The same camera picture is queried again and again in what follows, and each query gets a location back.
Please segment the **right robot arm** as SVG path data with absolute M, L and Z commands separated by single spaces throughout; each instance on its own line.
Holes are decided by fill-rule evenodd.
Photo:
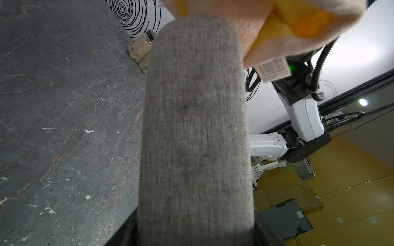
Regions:
M 291 126 L 269 134 L 250 135 L 251 156 L 297 163 L 331 141 L 318 108 L 324 94 L 319 92 L 317 78 L 321 66 L 315 69 L 311 63 L 315 53 L 279 58 L 261 66 L 283 103 Z

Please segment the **grey oval eyeglass case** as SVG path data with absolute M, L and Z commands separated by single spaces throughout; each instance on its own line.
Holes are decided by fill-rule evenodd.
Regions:
M 253 245 L 248 135 L 233 27 L 204 15 L 168 23 L 148 65 L 139 245 Z

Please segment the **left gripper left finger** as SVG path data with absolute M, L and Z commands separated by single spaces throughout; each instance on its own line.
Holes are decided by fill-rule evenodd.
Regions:
M 136 208 L 104 246 L 137 246 L 137 242 L 138 229 Z

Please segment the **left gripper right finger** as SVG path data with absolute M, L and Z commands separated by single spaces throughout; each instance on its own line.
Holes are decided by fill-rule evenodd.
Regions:
M 256 209 L 254 221 L 254 246 L 286 246 Z

